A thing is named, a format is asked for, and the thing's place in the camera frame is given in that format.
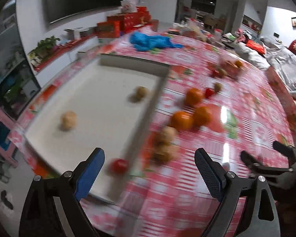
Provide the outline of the cherry tomato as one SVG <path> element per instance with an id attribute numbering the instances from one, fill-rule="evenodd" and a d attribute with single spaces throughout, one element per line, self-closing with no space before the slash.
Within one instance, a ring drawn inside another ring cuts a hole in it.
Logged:
<path id="1" fill-rule="evenodd" d="M 213 88 L 207 88 L 204 93 L 204 97 L 209 99 L 211 96 L 215 94 L 215 90 Z"/>
<path id="2" fill-rule="evenodd" d="M 212 71 L 212 74 L 211 74 L 211 77 L 212 78 L 218 78 L 220 76 L 220 73 L 218 70 L 213 70 Z"/>
<path id="3" fill-rule="evenodd" d="M 114 174 L 125 174 L 129 168 L 129 163 L 125 159 L 115 159 L 110 165 L 110 170 Z"/>

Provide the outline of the beige longan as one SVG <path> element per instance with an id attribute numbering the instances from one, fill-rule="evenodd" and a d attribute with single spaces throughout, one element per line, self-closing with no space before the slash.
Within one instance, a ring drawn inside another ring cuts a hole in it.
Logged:
<path id="1" fill-rule="evenodd" d="M 77 115 L 73 111 L 66 111 L 60 117 L 61 129 L 63 131 L 69 131 L 76 127 Z"/>
<path id="2" fill-rule="evenodd" d="M 177 135 L 178 131 L 175 128 L 165 126 L 158 133 L 157 141 L 160 144 L 170 144 L 175 140 Z"/>

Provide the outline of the orange tangerine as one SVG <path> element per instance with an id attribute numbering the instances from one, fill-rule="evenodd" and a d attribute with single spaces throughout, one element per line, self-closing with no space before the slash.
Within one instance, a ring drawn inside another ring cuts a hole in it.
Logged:
<path id="1" fill-rule="evenodd" d="M 204 94 L 198 88 L 190 88 L 186 92 L 184 104 L 190 107 L 196 107 L 202 100 Z"/>
<path id="2" fill-rule="evenodd" d="M 190 130 L 193 126 L 192 115 L 185 111 L 177 111 L 171 116 L 169 126 L 175 128 L 177 131 Z"/>
<path id="3" fill-rule="evenodd" d="M 207 126 L 212 120 L 211 109 L 208 106 L 200 106 L 195 109 L 192 117 L 195 127 Z"/>

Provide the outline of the pink plastic stool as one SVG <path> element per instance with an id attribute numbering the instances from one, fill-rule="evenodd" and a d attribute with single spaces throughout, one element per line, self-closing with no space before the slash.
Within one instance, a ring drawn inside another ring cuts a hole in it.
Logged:
<path id="1" fill-rule="evenodd" d="M 11 166 L 17 167 L 18 161 L 15 159 L 17 147 L 8 139 L 14 126 L 15 122 L 0 108 L 0 156 Z"/>

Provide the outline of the beige longan beside tray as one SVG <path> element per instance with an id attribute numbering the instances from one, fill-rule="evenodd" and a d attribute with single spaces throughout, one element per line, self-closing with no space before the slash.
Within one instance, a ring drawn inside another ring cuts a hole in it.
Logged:
<path id="1" fill-rule="evenodd" d="M 175 140 L 177 135 L 178 131 L 175 128 L 165 126 L 158 133 L 157 141 L 160 144 L 170 144 Z"/>

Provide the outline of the red strawberry plaid tablecloth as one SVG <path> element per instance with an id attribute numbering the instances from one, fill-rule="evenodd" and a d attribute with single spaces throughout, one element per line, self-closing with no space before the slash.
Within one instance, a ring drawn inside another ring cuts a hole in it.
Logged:
<path id="1" fill-rule="evenodd" d="M 296 105 L 286 90 L 279 90 L 280 79 L 273 70 L 263 72 L 249 63 L 237 80 L 212 78 L 212 69 L 221 56 L 229 53 L 205 42 L 173 36 L 183 48 L 154 49 L 138 52 L 125 35 L 100 50 L 69 65 L 19 117 L 10 140 L 39 174 L 50 168 L 25 139 L 25 132 L 47 101 L 72 77 L 101 54 L 143 58 L 169 65 L 169 73 L 156 104 L 149 129 L 136 162 L 139 168 L 130 175 L 114 204 L 92 195 L 82 200 L 89 220 L 95 227 L 113 236 L 177 236 L 198 233 L 210 221 L 218 205 L 207 190 L 195 163 L 194 153 L 204 148 L 214 161 L 245 177 L 249 171 L 241 162 L 246 150 L 260 161 L 284 167 L 288 162 L 273 150 L 275 140 L 296 145 Z M 219 82 L 222 91 L 202 100 L 211 109 L 212 120 L 197 130 L 180 131 L 172 144 L 179 146 L 179 157 L 164 165 L 152 160 L 155 136 L 169 124 L 177 111 L 193 113 L 185 106 L 190 88 L 204 91 Z"/>

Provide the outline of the brown longan mid table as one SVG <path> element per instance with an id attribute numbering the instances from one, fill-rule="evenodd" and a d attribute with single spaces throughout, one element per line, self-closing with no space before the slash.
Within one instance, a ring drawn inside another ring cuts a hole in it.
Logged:
<path id="1" fill-rule="evenodd" d="M 223 85 L 219 82 L 215 82 L 213 87 L 214 87 L 214 91 L 216 93 L 219 93 L 220 91 L 222 91 Z"/>

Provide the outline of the white rectangular tray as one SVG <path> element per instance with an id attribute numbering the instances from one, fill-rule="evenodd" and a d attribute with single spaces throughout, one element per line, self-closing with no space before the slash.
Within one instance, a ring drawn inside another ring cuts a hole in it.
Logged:
<path id="1" fill-rule="evenodd" d="M 101 54 L 47 101 L 24 136 L 37 155 L 56 173 L 73 170 L 95 148 L 105 153 L 105 162 L 90 195 L 107 203 L 118 201 L 128 173 L 110 172 L 113 160 L 128 161 L 139 168 L 136 157 L 147 135 L 169 65 L 152 60 Z M 149 90 L 135 99 L 137 86 Z M 60 117 L 66 111 L 77 115 L 76 127 L 61 129 Z"/>

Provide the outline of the glass fruit bowl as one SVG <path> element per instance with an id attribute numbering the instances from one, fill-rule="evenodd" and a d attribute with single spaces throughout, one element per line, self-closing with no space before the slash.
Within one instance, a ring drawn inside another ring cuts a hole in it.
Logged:
<path id="1" fill-rule="evenodd" d="M 244 70 L 244 64 L 237 57 L 220 57 L 220 67 L 226 71 L 227 76 L 237 79 Z"/>

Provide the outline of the grey blanket covered sofa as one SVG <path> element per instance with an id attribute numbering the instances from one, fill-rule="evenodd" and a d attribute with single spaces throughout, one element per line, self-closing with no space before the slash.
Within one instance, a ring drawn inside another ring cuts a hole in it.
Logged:
<path id="1" fill-rule="evenodd" d="M 236 37 L 235 53 L 262 71 L 272 67 L 292 98 L 296 100 L 296 54 L 272 36 L 262 36 L 258 40 L 257 44 L 264 48 L 263 55 L 246 45 L 249 41 L 254 40 L 252 36 L 240 31 L 235 32 L 233 36 Z"/>

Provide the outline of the brown longan near bowl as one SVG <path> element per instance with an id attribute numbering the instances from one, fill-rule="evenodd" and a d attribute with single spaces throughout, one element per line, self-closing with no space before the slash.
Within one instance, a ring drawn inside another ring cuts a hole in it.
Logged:
<path id="1" fill-rule="evenodd" d="M 228 75 L 228 73 L 222 68 L 218 69 L 218 74 L 220 78 L 224 78 Z"/>

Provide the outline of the white tv console cabinet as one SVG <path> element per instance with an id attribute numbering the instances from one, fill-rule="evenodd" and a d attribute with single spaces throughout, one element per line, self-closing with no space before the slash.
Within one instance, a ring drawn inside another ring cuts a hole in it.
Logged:
<path id="1" fill-rule="evenodd" d="M 65 48 L 60 48 L 50 59 L 41 63 L 36 69 L 36 80 L 41 88 L 45 87 L 65 67 L 78 60 L 90 49 L 99 45 L 98 37 L 92 35 L 75 41 Z"/>

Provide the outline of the green potted plant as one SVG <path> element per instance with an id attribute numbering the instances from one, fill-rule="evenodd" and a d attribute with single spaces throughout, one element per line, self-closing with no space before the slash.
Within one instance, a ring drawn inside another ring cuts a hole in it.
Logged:
<path id="1" fill-rule="evenodd" d="M 43 61 L 50 58 L 59 48 L 57 45 L 59 38 L 54 35 L 37 43 L 36 48 L 28 53 L 28 58 L 33 67 L 38 67 Z"/>

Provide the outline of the blue plastic gloves pile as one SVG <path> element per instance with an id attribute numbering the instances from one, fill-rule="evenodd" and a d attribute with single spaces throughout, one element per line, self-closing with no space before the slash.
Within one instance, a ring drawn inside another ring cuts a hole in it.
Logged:
<path id="1" fill-rule="evenodd" d="M 168 36 L 162 35 L 146 35 L 140 32 L 133 32 L 130 36 L 129 42 L 132 46 L 140 52 L 150 51 L 154 48 L 183 48 L 182 44 L 173 43 Z"/>

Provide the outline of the red gift boxes stack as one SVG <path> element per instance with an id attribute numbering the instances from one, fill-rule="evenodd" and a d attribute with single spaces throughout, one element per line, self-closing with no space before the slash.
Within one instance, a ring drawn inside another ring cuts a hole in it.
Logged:
<path id="1" fill-rule="evenodd" d="M 96 34 L 98 38 L 119 38 L 120 36 L 136 31 L 144 26 L 157 25 L 144 6 L 138 6 L 136 12 L 118 13 L 107 16 L 105 22 L 97 23 Z"/>

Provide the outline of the framed wall picture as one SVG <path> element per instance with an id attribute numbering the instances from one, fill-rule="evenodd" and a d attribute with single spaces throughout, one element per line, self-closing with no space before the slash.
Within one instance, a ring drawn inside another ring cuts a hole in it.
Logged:
<path id="1" fill-rule="evenodd" d="M 293 18 L 291 19 L 291 24 L 292 24 L 292 27 L 293 27 L 293 28 L 296 28 L 296 17 L 293 17 Z"/>

